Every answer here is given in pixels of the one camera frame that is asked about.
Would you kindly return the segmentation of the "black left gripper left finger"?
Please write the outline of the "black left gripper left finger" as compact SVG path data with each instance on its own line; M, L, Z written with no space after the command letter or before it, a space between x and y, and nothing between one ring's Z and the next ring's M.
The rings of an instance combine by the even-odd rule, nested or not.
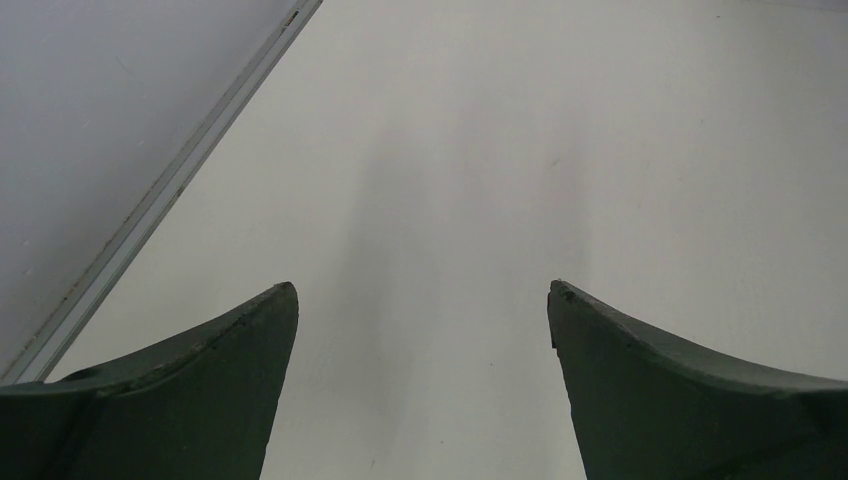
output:
M256 479L297 331L277 284L65 378L1 390L5 479Z

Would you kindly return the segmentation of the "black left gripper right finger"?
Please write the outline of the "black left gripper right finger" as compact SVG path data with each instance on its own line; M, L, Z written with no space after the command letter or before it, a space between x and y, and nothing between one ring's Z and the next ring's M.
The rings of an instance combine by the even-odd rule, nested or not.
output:
M551 341L590 479L843 479L847 385L703 347L555 280Z

